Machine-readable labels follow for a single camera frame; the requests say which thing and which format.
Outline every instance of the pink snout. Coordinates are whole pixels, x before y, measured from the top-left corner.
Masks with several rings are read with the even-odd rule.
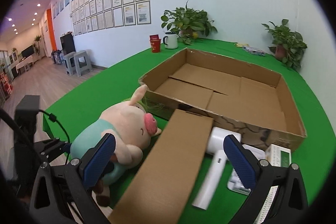
[[[144,116],[144,120],[145,120],[145,126],[146,126],[148,134],[150,136],[154,135],[158,130],[158,126],[157,126],[157,122],[154,119],[153,115],[150,113],[146,113]]]

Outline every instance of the table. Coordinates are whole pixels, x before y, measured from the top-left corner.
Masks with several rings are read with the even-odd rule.
[[[66,128],[71,141],[73,141],[83,129],[98,119],[103,110],[126,98],[130,98],[138,87],[138,78],[140,76],[184,47],[184,45],[179,45],[178,49],[167,50],[162,45],[160,53],[151,53],[150,49],[140,52],[82,83],[51,105],[47,111],[57,115],[58,120]],[[307,130],[308,137],[293,152],[292,161],[300,166],[308,201],[311,203],[320,190],[334,160],[336,138],[322,106],[305,80],[297,72],[283,66],[272,55],[265,57],[251,55],[230,42],[198,39],[197,42],[189,47],[254,63],[283,75]],[[160,118],[157,118],[157,122],[161,129],[167,123],[167,121]],[[43,128],[49,136],[66,140],[59,126],[47,120],[46,117],[44,117]],[[191,205],[210,163],[211,157],[205,156],[179,224],[228,223],[245,200],[246,196],[232,192],[226,186],[232,172],[232,166],[228,162],[209,208],[204,211]],[[137,168],[129,170],[111,187],[112,206],[132,181],[136,171]]]
[[[28,65],[29,63],[34,63],[34,59],[33,56],[28,56],[26,59],[24,59],[22,62],[18,63],[16,65],[16,71],[19,71],[20,68],[25,67],[26,65]]]

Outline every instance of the orange pillar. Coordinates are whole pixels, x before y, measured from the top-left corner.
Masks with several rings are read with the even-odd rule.
[[[47,10],[47,24],[48,24],[48,29],[49,29],[51,47],[53,51],[56,51],[57,46],[56,46],[56,40],[55,40],[55,34],[54,34],[54,28],[53,28],[53,20],[51,19],[51,9]]]

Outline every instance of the white mug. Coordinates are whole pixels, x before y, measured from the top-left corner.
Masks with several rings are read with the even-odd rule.
[[[174,49],[177,48],[177,35],[173,32],[166,32],[166,35],[163,38],[163,43],[166,48]]]

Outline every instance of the blue gripper pad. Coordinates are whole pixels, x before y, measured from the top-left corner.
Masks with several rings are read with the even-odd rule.
[[[257,158],[251,153],[251,151],[242,147],[233,135],[228,135],[225,137],[223,142],[223,149],[227,158],[235,169],[239,179],[241,180],[241,183],[244,185],[245,188],[253,190],[256,185],[257,178],[256,170],[251,164],[257,164]],[[250,152],[255,160],[251,158],[248,153],[245,153],[244,150],[246,152]]]
[[[95,152],[83,170],[83,186],[86,190],[96,185],[116,149],[115,137],[106,135],[94,147]]]

